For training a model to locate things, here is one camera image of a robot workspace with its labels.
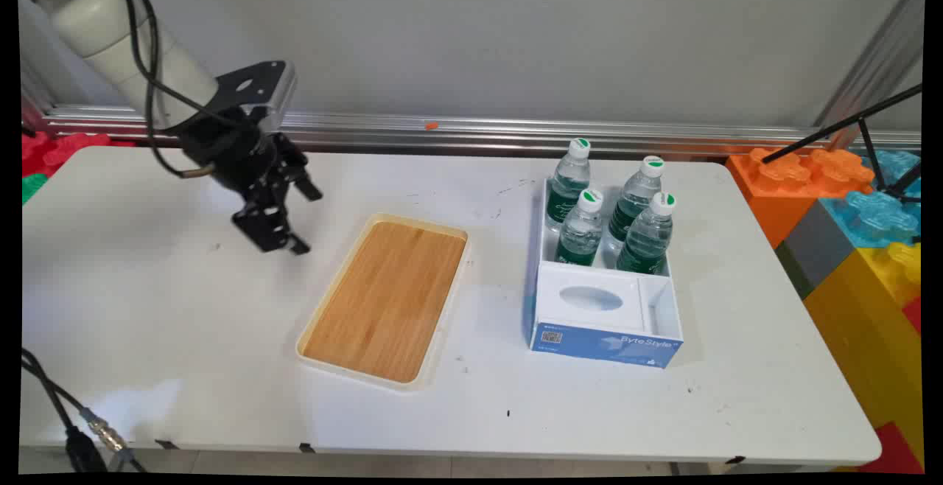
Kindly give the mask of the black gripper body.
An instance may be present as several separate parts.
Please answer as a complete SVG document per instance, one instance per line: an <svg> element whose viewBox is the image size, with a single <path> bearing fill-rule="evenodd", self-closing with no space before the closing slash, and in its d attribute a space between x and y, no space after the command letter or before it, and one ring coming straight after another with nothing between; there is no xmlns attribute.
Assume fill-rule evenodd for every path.
<svg viewBox="0 0 943 485"><path fill-rule="evenodd" d="M296 155L289 139L268 129L269 108L227 108L225 125L210 116L192 116L180 125L180 145L198 166L212 166L210 176L239 195L253 195L263 186L286 186L297 179Z"/></svg>

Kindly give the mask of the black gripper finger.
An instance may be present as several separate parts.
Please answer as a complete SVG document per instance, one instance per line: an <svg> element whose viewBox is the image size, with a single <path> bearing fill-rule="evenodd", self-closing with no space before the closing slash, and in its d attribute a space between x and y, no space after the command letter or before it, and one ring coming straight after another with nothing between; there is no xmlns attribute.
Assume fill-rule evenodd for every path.
<svg viewBox="0 0 943 485"><path fill-rule="evenodd" d="M287 216L287 190L290 184L281 179L259 181L243 195L245 206L232 215L236 229L242 232L260 252L288 250L307 254L309 244L296 235Z"/></svg>
<svg viewBox="0 0 943 485"><path fill-rule="evenodd" d="M281 172L287 182L293 183L307 200L323 198L323 193L313 184L307 172L309 159L303 150L283 133L278 135L278 154L281 159Z"/></svg>

